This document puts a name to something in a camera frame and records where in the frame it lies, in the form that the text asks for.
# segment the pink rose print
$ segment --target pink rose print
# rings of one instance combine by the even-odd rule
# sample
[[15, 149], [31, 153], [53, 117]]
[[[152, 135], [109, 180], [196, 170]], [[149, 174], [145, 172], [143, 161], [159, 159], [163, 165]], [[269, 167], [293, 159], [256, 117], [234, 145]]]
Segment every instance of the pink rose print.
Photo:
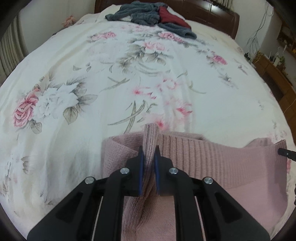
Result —
[[106, 33], [105, 35], [104, 35], [104, 38], [106, 38], [106, 39], [108, 39], [108, 38], [114, 38], [114, 37], [116, 37], [116, 34], [115, 33], [113, 33], [113, 32], [108, 32], [108, 33]]
[[154, 123], [157, 124], [160, 131], [169, 131], [170, 124], [165, 120], [164, 115], [153, 114], [153, 113], [144, 113], [143, 118], [146, 123]]
[[144, 46], [147, 49], [154, 49], [154, 44], [152, 44], [151, 42], [144, 42]]
[[226, 60], [224, 58], [222, 58], [221, 56], [219, 56], [219, 55], [214, 55], [214, 57], [212, 57], [212, 61], [214, 63], [227, 65]]
[[192, 110], [189, 109], [189, 106], [191, 107], [192, 105], [184, 103], [182, 107], [177, 108], [177, 111], [180, 112], [184, 117], [187, 117], [192, 113]]
[[150, 30], [152, 30], [154, 27], [153, 26], [143, 26], [143, 25], [138, 25], [138, 24], [128, 24], [128, 25], [124, 25], [121, 27], [121, 29], [126, 29], [126, 30], [130, 30], [130, 31], [135, 31], [135, 32], [149, 32]]
[[163, 92], [163, 89], [162, 89], [162, 87], [161, 87], [161, 84], [158, 84], [158, 85], [156, 86], [156, 88], [157, 88], [160, 92]]
[[167, 83], [166, 87], [169, 90], [175, 90], [178, 87], [177, 82], [175, 80], [173, 80], [173, 79], [163, 79], [163, 82]]
[[116, 37], [116, 34], [113, 32], [107, 32], [107, 33], [102, 33], [102, 34], [94, 34], [93, 36], [90, 36], [90, 39], [92, 42], [95, 42], [99, 39], [109, 39], [109, 38], [114, 38]]
[[76, 22], [77, 21], [76, 21], [75, 17], [73, 17], [73, 15], [71, 15], [70, 17], [66, 18], [66, 20], [62, 23], [62, 25], [64, 26], [64, 28], [67, 28], [67, 27], [74, 25]]
[[136, 86], [133, 90], [132, 90], [132, 93], [134, 95], [141, 95], [141, 96], [147, 96], [149, 97], [149, 99], [153, 99], [155, 100], [156, 99], [156, 96], [153, 96], [153, 92], [148, 92], [146, 93], [144, 90], [148, 90], [150, 89], [150, 87], [142, 87], [142, 86]]
[[184, 41], [181, 38], [175, 37], [174, 40], [178, 43], [183, 43]]
[[151, 50], [159, 50], [159, 51], [165, 50], [165, 47], [162, 43], [144, 42], [144, 46], [145, 48], [151, 49]]
[[178, 43], [184, 42], [181, 38], [176, 37], [174, 34], [172, 34], [170, 32], [161, 32], [161, 33], [158, 33], [158, 36], [161, 37], [162, 39], [174, 40]]
[[13, 123], [15, 127], [24, 127], [33, 117], [33, 110], [38, 102], [38, 88], [32, 90], [24, 99], [20, 100], [18, 107], [13, 112]]
[[287, 173], [288, 174], [290, 173], [290, 170], [291, 170], [291, 163], [292, 163], [292, 160], [288, 159], [288, 161], [287, 161]]
[[156, 50], [164, 51], [165, 46], [162, 43], [155, 43]]
[[172, 39], [172, 40], [174, 40], [174, 38], [175, 38], [175, 35], [173, 35], [172, 33], [168, 33], [168, 32], [158, 33], [158, 36], [163, 38], [163, 39]]

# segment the white flower print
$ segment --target white flower print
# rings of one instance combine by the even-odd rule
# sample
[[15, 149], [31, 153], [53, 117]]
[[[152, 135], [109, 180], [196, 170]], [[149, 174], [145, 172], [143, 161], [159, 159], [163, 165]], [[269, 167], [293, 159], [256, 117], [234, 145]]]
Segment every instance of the white flower print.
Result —
[[77, 83], [72, 85], [62, 85], [60, 88], [48, 88], [34, 109], [34, 119], [41, 120], [50, 115], [57, 119], [63, 115], [63, 111], [78, 103], [78, 97], [72, 91]]

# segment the white wall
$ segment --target white wall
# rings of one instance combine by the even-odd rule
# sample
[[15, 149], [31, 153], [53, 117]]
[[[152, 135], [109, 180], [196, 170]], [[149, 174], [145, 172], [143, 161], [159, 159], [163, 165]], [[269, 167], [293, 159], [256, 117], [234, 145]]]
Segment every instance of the white wall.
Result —
[[[239, 29], [235, 41], [248, 52], [247, 41], [251, 35], [259, 28], [266, 6], [266, 0], [234, 0], [233, 9], [240, 16]], [[272, 7], [269, 5], [268, 14], [272, 14]], [[262, 45], [264, 37], [269, 27], [271, 17], [267, 16], [264, 27], [258, 32], [258, 42]]]
[[20, 21], [29, 53], [59, 31], [67, 17], [77, 20], [94, 13], [95, 0], [32, 0], [20, 12]]
[[280, 46], [277, 41], [277, 37], [281, 30], [282, 21], [277, 14], [272, 16], [270, 26], [266, 33], [265, 39], [262, 43], [260, 51], [263, 52], [265, 55], [269, 56], [270, 52], [271, 55], [274, 55], [279, 48], [279, 54], [282, 56], [284, 55], [286, 58], [285, 66], [286, 72], [289, 74], [289, 79], [293, 84], [294, 88], [296, 89], [296, 59], [289, 54], [287, 51], [283, 53], [284, 48]]

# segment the white duvet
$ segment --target white duvet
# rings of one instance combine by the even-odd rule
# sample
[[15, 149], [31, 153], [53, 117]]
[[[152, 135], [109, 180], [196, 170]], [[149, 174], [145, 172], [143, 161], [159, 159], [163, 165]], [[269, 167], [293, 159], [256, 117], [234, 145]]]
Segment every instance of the white duvet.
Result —
[[[197, 40], [86, 15], [22, 61], [0, 88], [0, 202], [26, 237], [85, 177], [101, 178], [103, 139], [157, 123], [243, 147], [287, 140], [268, 86], [227, 35], [188, 21]], [[294, 209], [295, 166], [288, 174]]]

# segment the gray clothing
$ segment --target gray clothing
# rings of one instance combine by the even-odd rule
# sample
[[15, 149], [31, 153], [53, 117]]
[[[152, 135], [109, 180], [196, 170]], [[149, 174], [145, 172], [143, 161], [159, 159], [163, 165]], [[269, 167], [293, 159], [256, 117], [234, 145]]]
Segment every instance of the gray clothing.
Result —
[[[135, 1], [130, 4], [123, 4], [115, 14], [107, 14], [108, 21], [118, 21], [127, 16], [131, 16], [131, 22], [141, 25], [153, 26], [159, 23], [159, 7], [167, 7], [163, 2], [144, 3]], [[164, 28], [184, 38], [196, 39], [196, 34], [189, 28], [185, 28], [174, 23], [159, 23], [159, 27]]]

